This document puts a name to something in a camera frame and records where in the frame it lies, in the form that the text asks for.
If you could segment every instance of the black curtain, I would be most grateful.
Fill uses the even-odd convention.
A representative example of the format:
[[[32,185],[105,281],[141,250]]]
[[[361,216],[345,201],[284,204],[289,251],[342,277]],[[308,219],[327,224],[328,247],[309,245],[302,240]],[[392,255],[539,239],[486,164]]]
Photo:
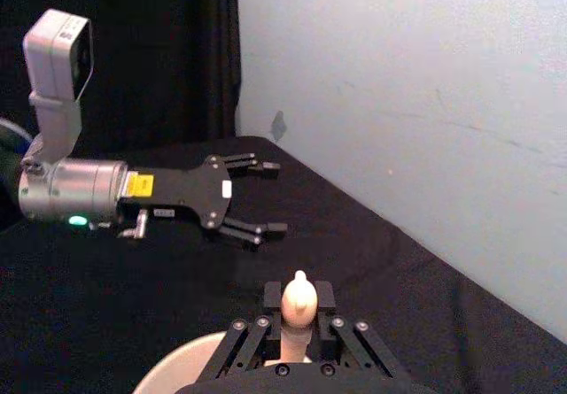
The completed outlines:
[[[77,156],[235,134],[237,0],[1,0],[0,116],[36,133],[21,41],[52,7],[92,19]]]

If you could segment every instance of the black fabric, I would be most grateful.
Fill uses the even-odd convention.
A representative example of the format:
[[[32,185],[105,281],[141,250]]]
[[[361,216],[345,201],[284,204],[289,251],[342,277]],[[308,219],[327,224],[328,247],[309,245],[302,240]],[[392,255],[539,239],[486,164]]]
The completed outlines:
[[[122,158],[189,168],[239,152],[282,164],[277,181],[235,181],[232,216],[290,224],[257,252],[189,223],[152,222],[139,243],[26,221],[2,234],[0,391],[130,392],[174,348],[257,315],[264,282],[300,268],[438,392],[567,392],[567,346],[267,140]]]
[[[94,27],[78,155],[234,135],[237,0],[0,0],[0,116],[36,131],[21,42],[50,7]]]

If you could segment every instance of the yellow label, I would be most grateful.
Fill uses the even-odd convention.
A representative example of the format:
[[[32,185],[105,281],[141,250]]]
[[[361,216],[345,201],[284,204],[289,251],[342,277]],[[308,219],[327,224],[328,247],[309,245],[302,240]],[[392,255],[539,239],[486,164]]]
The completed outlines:
[[[128,179],[129,197],[150,197],[153,192],[153,175],[132,174]]]

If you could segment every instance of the white camera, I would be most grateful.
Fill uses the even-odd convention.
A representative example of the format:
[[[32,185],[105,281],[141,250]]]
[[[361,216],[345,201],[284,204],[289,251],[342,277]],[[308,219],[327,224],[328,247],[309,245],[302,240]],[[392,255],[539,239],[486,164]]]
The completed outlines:
[[[81,133],[79,99],[93,70],[90,20],[53,9],[24,37],[27,72],[42,134],[40,157],[56,162],[74,148]]]

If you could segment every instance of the silver cylindrical motor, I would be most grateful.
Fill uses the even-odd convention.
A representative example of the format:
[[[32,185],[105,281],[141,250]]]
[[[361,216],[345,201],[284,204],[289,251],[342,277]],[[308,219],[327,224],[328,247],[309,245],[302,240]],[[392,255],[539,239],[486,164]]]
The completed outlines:
[[[43,171],[22,173],[19,208],[30,220],[114,222],[127,171],[123,161],[61,159]]]

